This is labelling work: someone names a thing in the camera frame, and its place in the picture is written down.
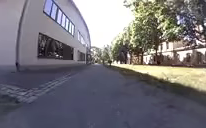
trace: house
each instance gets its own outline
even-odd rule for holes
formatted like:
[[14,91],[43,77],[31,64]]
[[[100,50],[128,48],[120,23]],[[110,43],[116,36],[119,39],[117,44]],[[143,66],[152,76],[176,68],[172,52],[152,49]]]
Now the house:
[[[205,45],[186,46],[185,42],[163,42],[158,47],[158,61],[161,65],[205,66]],[[144,54],[144,64],[157,64],[155,51]]]
[[73,0],[0,0],[0,66],[85,64],[91,40]]

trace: paved path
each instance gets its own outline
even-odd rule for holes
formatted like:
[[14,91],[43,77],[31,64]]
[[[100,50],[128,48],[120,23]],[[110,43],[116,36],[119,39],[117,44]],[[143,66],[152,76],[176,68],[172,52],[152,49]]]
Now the paved path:
[[206,107],[93,65],[0,128],[206,128]]

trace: lawn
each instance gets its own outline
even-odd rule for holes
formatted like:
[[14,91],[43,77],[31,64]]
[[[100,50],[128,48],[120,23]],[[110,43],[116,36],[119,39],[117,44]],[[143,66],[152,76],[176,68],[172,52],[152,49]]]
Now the lawn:
[[113,65],[124,75],[206,102],[206,68]]

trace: building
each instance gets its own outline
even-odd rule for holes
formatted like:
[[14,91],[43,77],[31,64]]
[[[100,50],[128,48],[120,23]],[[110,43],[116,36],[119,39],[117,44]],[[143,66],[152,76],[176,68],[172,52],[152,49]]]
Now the building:
[[0,0],[0,66],[85,64],[87,24],[73,0]]
[[[205,66],[205,45],[186,46],[184,42],[164,42],[158,48],[160,65]],[[155,51],[145,53],[144,64],[157,64]]]

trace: bright sky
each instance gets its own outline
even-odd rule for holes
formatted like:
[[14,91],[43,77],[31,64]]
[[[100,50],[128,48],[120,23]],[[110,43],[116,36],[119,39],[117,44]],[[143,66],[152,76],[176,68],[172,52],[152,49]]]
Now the bright sky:
[[73,0],[82,13],[91,35],[91,45],[111,44],[133,19],[123,0]]

